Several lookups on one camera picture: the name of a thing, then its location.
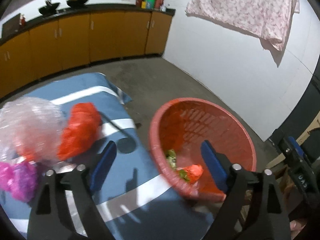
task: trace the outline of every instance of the black bowl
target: black bowl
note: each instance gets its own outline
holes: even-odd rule
[[[83,7],[88,0],[68,0],[67,5],[71,8]]]
[[[43,7],[39,8],[38,11],[42,15],[54,14],[54,13],[56,13],[56,10],[59,5],[60,5],[60,3],[56,2],[56,3],[53,3],[51,6],[47,6],[47,5],[43,6]]]

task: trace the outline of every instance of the clear plastic bag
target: clear plastic bag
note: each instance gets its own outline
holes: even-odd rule
[[[59,106],[48,100],[21,97],[6,103],[0,112],[0,161],[16,152],[27,161],[58,162],[64,125]]]

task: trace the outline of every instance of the white stripe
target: white stripe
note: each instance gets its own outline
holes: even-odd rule
[[[112,120],[112,122],[121,129],[136,128],[134,125],[134,121],[130,118],[115,119]],[[102,134],[104,137],[110,136],[115,132],[118,132],[118,129],[113,127],[110,123],[104,123],[102,125]]]
[[[51,100],[51,103],[53,103],[55,105],[63,105],[65,103],[69,103],[69,102],[77,100],[79,98],[84,98],[84,97],[91,96],[91,95],[94,95],[94,94],[97,94],[100,92],[107,92],[111,95],[114,95],[119,100],[119,96],[112,89],[107,88],[107,87],[103,87],[103,86],[95,86],[95,87],[90,87],[90,88],[87,88],[84,90],[80,90],[80,91],[71,93],[71,94],[66,95],[64,97],[61,97],[61,98]]]
[[[166,192],[171,186],[160,174],[137,188],[97,205],[105,222],[123,216]],[[19,232],[26,233],[28,219],[10,219]]]
[[[120,88],[118,88],[118,96],[119,96],[119,102],[124,105],[124,101],[123,101],[123,92]]]
[[[71,215],[71,220],[78,234],[83,236],[87,236],[87,232],[85,231],[83,224],[80,220],[80,216],[78,214],[78,210],[76,207],[75,199],[73,198],[73,193],[71,190],[65,190],[66,199],[68,203],[69,212]]]
[[[28,231],[28,219],[10,218],[10,221],[19,232],[26,233]]]

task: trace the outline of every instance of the blue gripper pad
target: blue gripper pad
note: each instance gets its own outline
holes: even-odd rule
[[[201,144],[201,155],[211,174],[211,177],[217,185],[217,188],[226,193],[228,191],[226,181],[229,176],[229,166],[231,165],[230,161],[224,155],[224,168],[217,158],[217,155],[219,155],[219,158],[221,158],[222,154],[217,153],[212,147],[211,143],[207,140]]]
[[[300,147],[300,145],[297,143],[297,141],[296,141],[292,136],[289,136],[288,139],[289,139],[289,141],[292,143],[292,146],[293,146],[294,149],[297,151],[297,153],[299,154],[299,156],[300,156],[301,158],[303,158],[304,152],[303,152],[302,148]]]
[[[117,147],[110,141],[99,156],[100,160],[90,172],[90,191],[100,191],[117,155]]]

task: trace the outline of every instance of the green snack package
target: green snack package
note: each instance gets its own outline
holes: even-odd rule
[[[180,178],[184,179],[186,182],[189,182],[188,175],[185,170],[179,170]]]
[[[167,161],[171,168],[176,169],[176,157],[167,156]]]
[[[174,151],[174,149],[168,150],[166,157],[171,156],[171,157],[176,157],[176,152]]]

